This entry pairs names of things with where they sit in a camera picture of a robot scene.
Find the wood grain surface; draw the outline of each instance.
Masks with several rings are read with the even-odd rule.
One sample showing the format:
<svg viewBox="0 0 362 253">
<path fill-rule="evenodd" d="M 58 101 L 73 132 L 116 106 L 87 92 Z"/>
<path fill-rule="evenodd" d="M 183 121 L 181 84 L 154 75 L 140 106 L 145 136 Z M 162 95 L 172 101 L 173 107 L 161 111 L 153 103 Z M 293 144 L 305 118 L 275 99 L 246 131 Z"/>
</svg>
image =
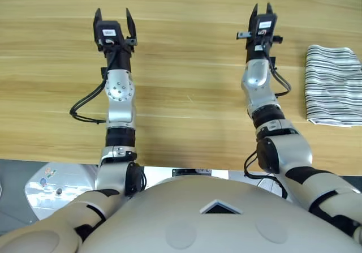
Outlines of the wood grain surface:
<svg viewBox="0 0 362 253">
<path fill-rule="evenodd" d="M 68 111 L 101 81 L 96 8 L 126 30 L 128 7 L 139 39 L 131 59 L 138 162 L 242 169 L 256 142 L 240 88 L 245 41 L 235 37 L 255 3 L 264 11 L 267 1 L 284 37 L 271 53 L 293 87 L 280 98 L 286 117 L 309 141 L 316 168 L 362 174 L 362 128 L 308 123 L 304 101 L 309 45 L 362 56 L 362 0 L 0 0 L 0 158 L 98 163 L 105 125 Z M 106 111 L 103 93 L 81 112 L 105 118 Z"/>
</svg>

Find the black cable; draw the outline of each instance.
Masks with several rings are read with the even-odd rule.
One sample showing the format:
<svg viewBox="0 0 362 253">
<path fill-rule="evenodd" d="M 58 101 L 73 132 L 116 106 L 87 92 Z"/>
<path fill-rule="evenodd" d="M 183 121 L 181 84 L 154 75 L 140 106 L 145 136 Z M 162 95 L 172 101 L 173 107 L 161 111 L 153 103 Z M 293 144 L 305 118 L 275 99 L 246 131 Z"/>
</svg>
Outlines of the black cable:
<svg viewBox="0 0 362 253">
<path fill-rule="evenodd" d="M 146 185 L 147 185 L 146 174 L 145 174 L 144 171 L 142 171 L 142 187 L 141 187 L 141 191 L 143 191 L 144 189 L 146 189 Z"/>
<path fill-rule="evenodd" d="M 284 186 L 280 183 L 280 181 L 276 178 L 276 177 L 271 177 L 269 175 L 253 175 L 251 173 L 249 173 L 248 168 L 250 165 L 252 165 L 256 160 L 257 160 L 257 156 L 249 162 L 249 160 L 256 155 L 256 151 L 254 151 L 246 160 L 244 163 L 244 176 L 248 177 L 250 179 L 271 179 L 272 181 L 274 181 L 277 185 L 279 185 L 279 187 L 282 189 L 282 197 L 284 199 L 286 199 L 288 197 L 288 193 L 287 190 L 285 190 Z"/>
<path fill-rule="evenodd" d="M 280 97 L 280 96 L 285 96 L 286 94 L 288 94 L 291 90 L 292 90 L 292 86 L 290 85 L 290 83 L 285 79 L 283 78 L 278 72 L 277 72 L 277 69 L 273 66 L 273 63 L 272 63 L 272 59 L 270 58 L 270 56 L 268 55 L 268 53 L 266 52 L 266 48 L 265 48 L 265 39 L 264 37 L 262 38 L 262 41 L 261 41 L 261 46 L 263 48 L 263 53 L 266 57 L 266 59 L 268 60 L 269 62 L 269 68 L 270 68 L 270 72 L 273 76 L 273 78 L 281 85 L 283 86 L 286 91 L 285 92 L 281 92 L 281 93 L 276 93 L 275 96 L 276 98 Z"/>
<path fill-rule="evenodd" d="M 105 74 L 103 76 L 103 81 L 101 82 L 101 84 L 96 89 L 94 89 L 89 95 L 83 97 L 81 100 L 79 100 L 77 103 L 75 103 L 73 105 L 73 107 L 70 109 L 69 114 L 74 119 L 77 119 L 82 122 L 97 123 L 97 124 L 107 122 L 106 120 L 94 119 L 94 118 L 89 118 L 89 117 L 85 117 L 82 115 L 78 115 L 77 110 L 79 110 L 82 106 L 84 106 L 86 103 L 90 102 L 90 100 L 92 100 L 93 98 L 95 98 L 102 92 L 102 90 L 104 89 L 106 82 L 107 82 L 107 72 L 110 69 L 110 67 L 112 66 L 112 64 L 114 63 L 114 61 L 116 60 L 116 58 L 117 58 L 117 51 L 114 52 L 112 59 L 109 62 L 109 65 L 107 66 L 107 69 L 105 71 Z"/>
</svg>

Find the folded towel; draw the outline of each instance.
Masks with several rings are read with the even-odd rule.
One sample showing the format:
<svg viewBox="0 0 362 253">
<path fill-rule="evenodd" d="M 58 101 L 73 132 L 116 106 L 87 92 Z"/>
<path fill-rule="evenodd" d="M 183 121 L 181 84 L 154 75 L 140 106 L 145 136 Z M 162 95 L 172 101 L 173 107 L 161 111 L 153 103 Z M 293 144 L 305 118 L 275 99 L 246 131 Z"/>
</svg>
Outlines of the folded towel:
<svg viewBox="0 0 362 253">
<path fill-rule="evenodd" d="M 351 49 L 308 48 L 305 101 L 314 124 L 362 126 L 361 63 Z"/>
</svg>

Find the black triangle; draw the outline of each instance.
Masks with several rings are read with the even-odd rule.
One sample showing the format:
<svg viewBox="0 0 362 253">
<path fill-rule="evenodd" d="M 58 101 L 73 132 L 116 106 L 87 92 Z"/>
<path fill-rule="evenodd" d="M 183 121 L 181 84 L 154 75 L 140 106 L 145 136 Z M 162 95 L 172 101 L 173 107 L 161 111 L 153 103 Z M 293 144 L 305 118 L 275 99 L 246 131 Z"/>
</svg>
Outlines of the black triangle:
<svg viewBox="0 0 362 253">
<path fill-rule="evenodd" d="M 204 212 L 204 214 L 214 213 L 214 214 L 232 214 L 232 215 L 239 215 L 239 212 L 233 211 L 230 208 L 225 207 L 224 205 L 216 204 L 212 206 L 209 210 Z"/>
</svg>

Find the floor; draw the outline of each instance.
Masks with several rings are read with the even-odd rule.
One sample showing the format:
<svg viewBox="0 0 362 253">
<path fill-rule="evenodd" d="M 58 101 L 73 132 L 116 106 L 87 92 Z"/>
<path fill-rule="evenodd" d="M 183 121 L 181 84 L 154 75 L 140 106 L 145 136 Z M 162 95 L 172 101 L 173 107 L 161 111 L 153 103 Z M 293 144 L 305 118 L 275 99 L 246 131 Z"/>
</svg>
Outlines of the floor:
<svg viewBox="0 0 362 253">
<path fill-rule="evenodd" d="M 24 186 L 44 165 L 44 162 L 0 160 L 0 181 L 3 188 L 0 197 L 0 235 L 38 220 L 25 198 Z M 362 191 L 362 177 L 349 176 L 344 179 Z"/>
</svg>

